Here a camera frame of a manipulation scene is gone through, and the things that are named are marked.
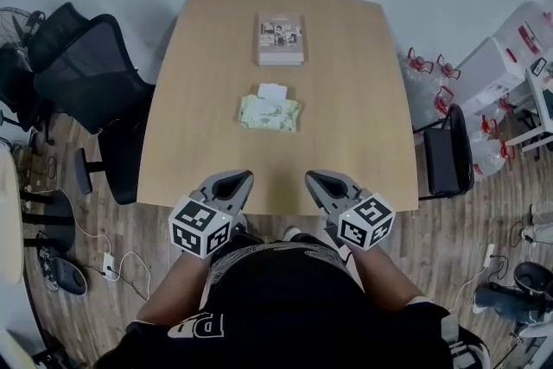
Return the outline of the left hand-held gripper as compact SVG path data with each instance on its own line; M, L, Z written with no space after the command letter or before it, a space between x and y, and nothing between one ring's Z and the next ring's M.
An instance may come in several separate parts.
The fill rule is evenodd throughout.
M169 215L171 244L197 258L211 257L230 240L233 218L244 208L253 183L249 169L209 176Z

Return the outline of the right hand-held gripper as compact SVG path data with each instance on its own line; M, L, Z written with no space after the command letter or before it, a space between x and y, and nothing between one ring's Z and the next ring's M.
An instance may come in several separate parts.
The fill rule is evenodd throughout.
M379 194L361 188L348 175L331 170L309 170L306 187L327 213L325 231L338 248L368 251L391 231L396 211Z

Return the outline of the green wet wipe pack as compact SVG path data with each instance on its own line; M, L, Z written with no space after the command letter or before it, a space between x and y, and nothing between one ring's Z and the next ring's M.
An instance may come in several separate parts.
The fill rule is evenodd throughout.
M262 99L250 94L240 100L238 123L250 130L296 133L302 104L291 99Z

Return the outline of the person's right forearm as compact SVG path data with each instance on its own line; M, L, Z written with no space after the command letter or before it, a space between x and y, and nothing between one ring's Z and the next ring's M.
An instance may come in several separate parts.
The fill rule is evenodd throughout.
M351 250L365 293L382 309L398 311L424 293L379 246Z

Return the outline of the person's left forearm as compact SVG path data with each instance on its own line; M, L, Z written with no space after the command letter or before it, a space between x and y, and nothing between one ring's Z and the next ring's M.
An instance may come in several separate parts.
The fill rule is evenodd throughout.
M181 254L139 310L137 320L172 327L197 314L209 268L208 258L197 258L187 252Z

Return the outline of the wooden table with white legs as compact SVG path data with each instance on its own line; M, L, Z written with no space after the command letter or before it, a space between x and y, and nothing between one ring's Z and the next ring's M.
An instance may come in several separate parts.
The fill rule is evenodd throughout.
M257 64L262 13L302 19L305 61ZM239 102L262 83L288 89L294 133L238 124ZM209 175L249 169L245 211L315 215L310 169L351 176L399 211L418 207L410 113L383 8L361 0L186 0L156 82L137 199L173 207Z

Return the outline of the black folding chair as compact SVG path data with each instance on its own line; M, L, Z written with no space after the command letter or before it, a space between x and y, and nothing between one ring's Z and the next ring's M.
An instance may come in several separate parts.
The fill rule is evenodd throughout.
M419 201L452 199L474 187L474 164L462 109L452 104L444 118L413 131L423 135L429 194Z

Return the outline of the person's black shirt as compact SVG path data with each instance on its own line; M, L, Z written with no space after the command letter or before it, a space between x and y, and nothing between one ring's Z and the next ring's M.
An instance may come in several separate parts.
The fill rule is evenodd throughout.
M379 307L314 248L268 245L211 288L198 313L137 320L94 369L454 369L446 312Z

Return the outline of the thick book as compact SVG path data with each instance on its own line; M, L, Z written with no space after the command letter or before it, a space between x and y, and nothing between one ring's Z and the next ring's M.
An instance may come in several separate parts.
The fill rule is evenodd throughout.
M304 61L302 17L296 13L259 13L257 16L258 65L300 66Z

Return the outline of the group of clear water jugs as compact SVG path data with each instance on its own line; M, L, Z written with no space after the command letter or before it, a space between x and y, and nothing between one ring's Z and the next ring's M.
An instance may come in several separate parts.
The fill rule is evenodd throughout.
M436 60L425 59L414 48L410 48L401 60L411 124L415 130L444 118L454 104L450 87L460 77L457 67L447 63L441 54ZM509 112L508 99L509 93L478 114L464 115L478 181L496 174L514 157L514 150L507 148L499 138L499 124Z

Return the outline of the black mesh office chair with headrest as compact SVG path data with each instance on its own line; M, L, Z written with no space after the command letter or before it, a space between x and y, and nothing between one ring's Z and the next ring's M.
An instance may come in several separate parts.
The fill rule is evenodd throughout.
M74 170L82 194L92 192L91 175L105 174L119 205L137 202L143 142L155 87L130 60L116 18L83 17L62 4L29 44L34 88L57 111L96 136L101 159L76 150Z

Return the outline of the white water dispenser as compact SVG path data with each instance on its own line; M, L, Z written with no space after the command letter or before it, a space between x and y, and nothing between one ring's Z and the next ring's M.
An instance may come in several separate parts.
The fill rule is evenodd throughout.
M465 116L480 113L524 82L523 68L494 37L486 38L458 67L450 87Z

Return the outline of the round light wooden table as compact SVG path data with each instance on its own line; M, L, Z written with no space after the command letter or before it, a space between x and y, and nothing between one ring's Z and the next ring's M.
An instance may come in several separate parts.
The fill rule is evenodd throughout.
M73 248L75 217L66 194L21 190L11 153L0 148L0 277L18 285L24 273L26 248Z

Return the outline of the white desk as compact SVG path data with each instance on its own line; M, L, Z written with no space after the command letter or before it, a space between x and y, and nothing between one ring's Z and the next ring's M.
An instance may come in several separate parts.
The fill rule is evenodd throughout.
M539 75L526 74L533 104L537 112L537 124L505 142L506 147L522 153L538 150L548 144L553 147L553 62L546 65Z

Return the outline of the black standing fan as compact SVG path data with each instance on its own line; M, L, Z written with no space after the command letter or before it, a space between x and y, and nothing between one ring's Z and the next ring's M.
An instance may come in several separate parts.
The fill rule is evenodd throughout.
M15 52L19 64L29 70L29 44L45 19L45 13L40 10L0 8L0 50Z

